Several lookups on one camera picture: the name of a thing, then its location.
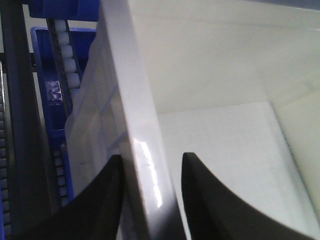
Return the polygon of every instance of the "white plastic panel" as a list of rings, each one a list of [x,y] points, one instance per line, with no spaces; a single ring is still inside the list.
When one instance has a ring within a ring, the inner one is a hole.
[[[126,0],[101,1],[97,35],[72,100],[65,132],[74,193],[92,181],[111,155],[121,154],[135,227],[129,231],[135,230],[139,239],[183,240],[178,202]]]
[[[159,121],[181,212],[182,154],[195,152],[247,203],[320,239],[316,214],[270,104],[166,113]]]

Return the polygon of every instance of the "gray metal bar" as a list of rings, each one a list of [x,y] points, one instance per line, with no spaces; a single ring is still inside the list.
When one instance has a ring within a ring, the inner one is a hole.
[[[1,0],[0,12],[12,125],[7,177],[15,235],[52,215],[58,198],[56,180],[48,174],[54,171],[54,163],[43,143],[21,1]]]

